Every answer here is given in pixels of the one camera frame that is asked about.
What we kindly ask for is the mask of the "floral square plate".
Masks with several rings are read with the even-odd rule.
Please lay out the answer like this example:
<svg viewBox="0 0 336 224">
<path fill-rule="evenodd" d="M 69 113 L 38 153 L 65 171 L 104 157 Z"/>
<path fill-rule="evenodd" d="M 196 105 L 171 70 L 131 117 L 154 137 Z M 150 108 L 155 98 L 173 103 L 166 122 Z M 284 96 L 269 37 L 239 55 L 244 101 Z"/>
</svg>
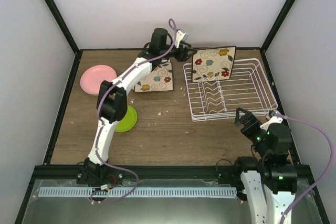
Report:
<svg viewBox="0 0 336 224">
<path fill-rule="evenodd" d="M 138 83 L 138 92 L 161 92 L 173 90 L 173 65 L 166 60 Z"/>
<path fill-rule="evenodd" d="M 229 80 L 236 56 L 236 46 L 198 50 L 192 58 L 192 82 Z"/>
</svg>

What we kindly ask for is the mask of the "pink round plate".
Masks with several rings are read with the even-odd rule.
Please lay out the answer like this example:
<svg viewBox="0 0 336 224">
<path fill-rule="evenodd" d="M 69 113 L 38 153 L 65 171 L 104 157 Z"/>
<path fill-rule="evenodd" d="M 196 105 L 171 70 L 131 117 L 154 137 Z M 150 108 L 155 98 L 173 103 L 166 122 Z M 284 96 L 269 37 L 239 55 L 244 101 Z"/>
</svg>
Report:
<svg viewBox="0 0 336 224">
<path fill-rule="evenodd" d="M 80 78 L 82 90 L 90 95 L 98 95 L 103 81 L 112 81 L 117 77 L 116 71 L 107 65 L 96 65 L 87 69 Z"/>
</svg>

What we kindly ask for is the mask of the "lime green round plate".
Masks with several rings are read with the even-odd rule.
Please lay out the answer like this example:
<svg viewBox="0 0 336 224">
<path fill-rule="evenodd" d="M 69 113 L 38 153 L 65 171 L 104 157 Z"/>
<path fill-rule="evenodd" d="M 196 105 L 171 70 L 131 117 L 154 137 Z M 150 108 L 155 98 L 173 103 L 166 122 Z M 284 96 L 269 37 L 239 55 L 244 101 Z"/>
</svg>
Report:
<svg viewBox="0 0 336 224">
<path fill-rule="evenodd" d="M 115 131 L 122 133 L 131 130 L 135 126 L 137 119 L 138 115 L 135 108 L 131 105 L 128 105 L 127 112 L 124 118 L 117 125 Z"/>
</svg>

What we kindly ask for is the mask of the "plain white square plate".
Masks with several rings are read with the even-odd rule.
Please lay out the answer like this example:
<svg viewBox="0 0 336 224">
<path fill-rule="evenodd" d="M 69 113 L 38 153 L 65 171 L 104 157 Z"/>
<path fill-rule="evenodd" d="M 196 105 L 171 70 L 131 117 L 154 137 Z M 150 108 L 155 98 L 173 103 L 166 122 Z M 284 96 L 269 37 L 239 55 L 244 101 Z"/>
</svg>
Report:
<svg viewBox="0 0 336 224">
<path fill-rule="evenodd" d="M 138 92 L 138 91 L 140 90 L 139 88 L 140 88 L 140 86 L 139 86 L 138 84 L 136 84 L 136 85 L 134 86 L 134 91 L 135 91 L 135 92 Z"/>
</svg>

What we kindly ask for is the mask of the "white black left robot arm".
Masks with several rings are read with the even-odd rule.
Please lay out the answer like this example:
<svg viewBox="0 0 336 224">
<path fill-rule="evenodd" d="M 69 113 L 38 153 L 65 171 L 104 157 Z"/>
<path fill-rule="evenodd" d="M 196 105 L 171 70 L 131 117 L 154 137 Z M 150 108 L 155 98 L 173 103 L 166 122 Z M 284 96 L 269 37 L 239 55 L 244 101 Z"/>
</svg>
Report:
<svg viewBox="0 0 336 224">
<path fill-rule="evenodd" d="M 175 58 L 185 62 L 197 53 L 197 49 L 186 42 L 188 34 L 174 28 L 171 36 L 164 28 L 156 28 L 151 41 L 145 44 L 133 64 L 112 81 L 104 80 L 97 101 L 98 126 L 95 140 L 84 166 L 95 184 L 107 178 L 109 148 L 117 125 L 128 110 L 128 94 L 145 76 L 162 63 L 162 59 Z"/>
</svg>

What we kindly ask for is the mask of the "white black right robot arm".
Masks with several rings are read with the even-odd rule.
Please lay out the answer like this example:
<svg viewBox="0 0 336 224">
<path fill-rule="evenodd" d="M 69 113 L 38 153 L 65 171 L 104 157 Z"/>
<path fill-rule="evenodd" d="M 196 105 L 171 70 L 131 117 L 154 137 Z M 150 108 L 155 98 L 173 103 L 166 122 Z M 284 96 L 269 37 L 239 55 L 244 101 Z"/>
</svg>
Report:
<svg viewBox="0 0 336 224">
<path fill-rule="evenodd" d="M 236 109 L 235 125 L 251 141 L 260 158 L 239 157 L 233 170 L 235 181 L 243 184 L 252 223 L 291 223 L 297 192 L 297 171 L 288 155 L 291 129 L 274 111 L 261 123 L 252 112 Z"/>
</svg>

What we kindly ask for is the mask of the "floral square plate front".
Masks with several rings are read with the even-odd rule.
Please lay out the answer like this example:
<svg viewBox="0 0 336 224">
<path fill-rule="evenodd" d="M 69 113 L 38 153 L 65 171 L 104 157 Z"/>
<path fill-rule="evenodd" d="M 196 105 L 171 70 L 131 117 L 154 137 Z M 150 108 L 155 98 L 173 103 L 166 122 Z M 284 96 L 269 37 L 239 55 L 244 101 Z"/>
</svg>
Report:
<svg viewBox="0 0 336 224">
<path fill-rule="evenodd" d="M 161 92 L 173 90 L 173 65 L 166 60 L 138 83 L 138 92 Z"/>
</svg>

